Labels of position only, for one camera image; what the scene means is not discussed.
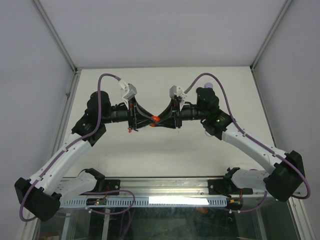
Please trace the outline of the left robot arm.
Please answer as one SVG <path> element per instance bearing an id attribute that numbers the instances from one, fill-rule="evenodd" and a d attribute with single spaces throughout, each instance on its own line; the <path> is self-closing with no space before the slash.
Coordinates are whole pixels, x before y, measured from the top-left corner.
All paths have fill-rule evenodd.
<path id="1" fill-rule="evenodd" d="M 106 124 L 119 122 L 128 122 L 129 129 L 136 130 L 155 124 L 157 119 L 140 107 L 134 97 L 112 106 L 105 91 L 94 92 L 63 146 L 36 173 L 15 182 L 20 219 L 27 221 L 23 216 L 23 209 L 27 209 L 35 219 L 48 221 L 62 203 L 86 192 L 97 195 L 106 190 L 106 177 L 94 168 L 82 170 L 78 177 L 65 184 L 61 180 L 76 160 L 106 133 Z"/>

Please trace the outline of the white earbud charging case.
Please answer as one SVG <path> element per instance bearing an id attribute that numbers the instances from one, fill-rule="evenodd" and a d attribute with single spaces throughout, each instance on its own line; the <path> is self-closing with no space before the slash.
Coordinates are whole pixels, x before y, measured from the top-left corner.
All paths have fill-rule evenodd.
<path id="1" fill-rule="evenodd" d="M 207 131 L 204 132 L 207 137 L 212 137 Z"/>

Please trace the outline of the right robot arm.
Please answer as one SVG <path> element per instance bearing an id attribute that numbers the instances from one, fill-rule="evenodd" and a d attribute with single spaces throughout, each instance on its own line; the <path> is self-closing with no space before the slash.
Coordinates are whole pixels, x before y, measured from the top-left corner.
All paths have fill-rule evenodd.
<path id="1" fill-rule="evenodd" d="M 226 192 L 234 194 L 243 188 L 259 189 L 281 202 L 293 197 L 305 180 L 302 156 L 294 150 L 287 153 L 265 145 L 247 133 L 230 114 L 220 109 L 219 98 L 212 88 L 199 87 L 196 94 L 195 105 L 185 103 L 187 95 L 183 89 L 172 86 L 169 90 L 171 103 L 156 126 L 169 122 L 174 128 L 179 128 L 183 121 L 200 120 L 206 134 L 238 148 L 263 168 L 228 169 L 223 177 Z"/>

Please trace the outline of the red earbud charging case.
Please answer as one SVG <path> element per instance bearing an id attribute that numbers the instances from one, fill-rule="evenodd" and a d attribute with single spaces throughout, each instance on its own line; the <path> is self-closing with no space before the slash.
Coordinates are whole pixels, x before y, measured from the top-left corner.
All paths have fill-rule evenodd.
<path id="1" fill-rule="evenodd" d="M 151 119 L 153 120 L 153 123 L 149 124 L 151 127 L 156 127 L 161 120 L 159 116 L 152 116 Z"/>

